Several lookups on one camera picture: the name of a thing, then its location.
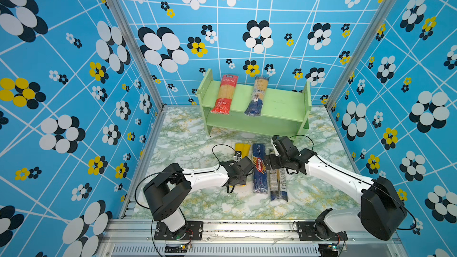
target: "blue spaghetti package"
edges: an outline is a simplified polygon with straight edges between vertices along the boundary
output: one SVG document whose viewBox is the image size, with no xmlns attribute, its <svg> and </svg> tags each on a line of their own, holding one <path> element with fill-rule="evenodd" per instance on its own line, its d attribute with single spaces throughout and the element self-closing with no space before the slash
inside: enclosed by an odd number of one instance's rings
<svg viewBox="0 0 457 257">
<path fill-rule="evenodd" d="M 252 146 L 252 162 L 254 170 L 254 192 L 268 193 L 268 181 L 265 168 L 265 144 L 254 144 Z"/>
</svg>

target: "yellow pasta package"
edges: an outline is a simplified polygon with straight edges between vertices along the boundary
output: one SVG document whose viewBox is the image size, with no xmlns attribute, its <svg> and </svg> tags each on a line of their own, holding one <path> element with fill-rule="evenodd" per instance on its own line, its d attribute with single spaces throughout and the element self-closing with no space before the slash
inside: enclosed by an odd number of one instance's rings
<svg viewBox="0 0 457 257">
<path fill-rule="evenodd" d="M 221 86 L 219 88 L 218 99 L 212 113 L 229 114 L 230 105 L 232 104 L 233 94 L 235 92 L 238 76 L 224 75 L 222 76 Z"/>
</svg>

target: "black mounting plate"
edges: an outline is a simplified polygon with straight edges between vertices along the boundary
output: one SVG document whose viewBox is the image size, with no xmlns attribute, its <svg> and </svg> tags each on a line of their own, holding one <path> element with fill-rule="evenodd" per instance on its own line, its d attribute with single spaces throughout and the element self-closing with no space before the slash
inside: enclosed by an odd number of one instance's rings
<svg viewBox="0 0 457 257">
<path fill-rule="evenodd" d="M 189 233 L 186 232 L 186 235 L 180 240 L 189 240 L 189 237 L 192 240 L 201 240 L 203 232 L 203 221 L 188 221 L 189 229 L 194 233 L 189 236 Z M 154 234 L 155 240 L 175 240 L 173 232 L 171 232 L 167 225 L 164 222 L 157 222 L 157 227 Z"/>
<path fill-rule="evenodd" d="M 318 238 L 315 234 L 316 230 L 314 229 L 314 221 L 298 221 L 295 222 L 297 225 L 298 236 L 300 237 L 300 241 L 322 241 L 322 239 Z M 347 241 L 347 235 L 344 232 L 338 232 L 341 237 L 341 241 Z M 327 241 L 338 241 L 338 235 L 335 233 L 330 239 Z"/>
</svg>

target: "black cable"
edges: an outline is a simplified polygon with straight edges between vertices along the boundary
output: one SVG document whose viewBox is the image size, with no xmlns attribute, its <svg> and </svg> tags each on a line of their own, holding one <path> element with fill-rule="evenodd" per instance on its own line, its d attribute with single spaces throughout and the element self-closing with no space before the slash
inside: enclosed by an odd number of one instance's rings
<svg viewBox="0 0 457 257">
<path fill-rule="evenodd" d="M 154 248 L 155 250 L 157 251 L 157 254 L 160 255 L 160 257 L 163 257 L 162 254 L 160 254 L 160 252 L 157 250 L 157 247 L 155 246 L 155 243 L 154 243 L 154 234 L 152 234 L 152 223 L 154 222 L 154 220 L 151 221 L 151 238 L 152 238 L 152 244 L 154 245 Z"/>
</svg>

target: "blue wallpaper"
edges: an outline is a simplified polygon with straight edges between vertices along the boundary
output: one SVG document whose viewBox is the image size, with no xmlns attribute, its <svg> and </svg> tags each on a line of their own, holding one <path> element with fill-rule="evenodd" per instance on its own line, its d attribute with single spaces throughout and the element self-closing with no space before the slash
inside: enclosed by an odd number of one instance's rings
<svg viewBox="0 0 457 257">
<path fill-rule="evenodd" d="M 457 255 L 456 17 L 457 0 L 397 0 L 329 105 L 361 174 L 391 180 L 417 219 L 398 231 L 410 256 Z"/>
<path fill-rule="evenodd" d="M 92 256 L 155 120 L 106 0 L 0 0 L 0 256 Z"/>
<path fill-rule="evenodd" d="M 166 104 L 196 104 L 211 68 L 324 104 L 383 0 L 120 0 Z"/>
</svg>

